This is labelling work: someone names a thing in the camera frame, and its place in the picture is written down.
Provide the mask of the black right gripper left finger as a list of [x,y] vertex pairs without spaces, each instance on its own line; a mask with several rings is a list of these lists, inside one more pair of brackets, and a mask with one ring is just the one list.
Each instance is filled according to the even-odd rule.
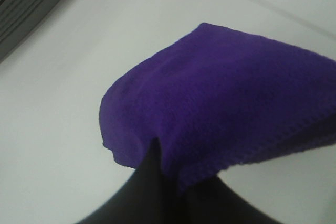
[[174,180],[161,169],[161,147],[154,139],[141,164],[102,206],[79,223],[183,223]]

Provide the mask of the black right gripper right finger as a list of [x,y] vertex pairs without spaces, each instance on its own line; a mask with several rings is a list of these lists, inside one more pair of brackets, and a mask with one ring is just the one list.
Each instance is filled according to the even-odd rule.
[[190,187],[183,198],[191,223],[271,223],[216,175]]

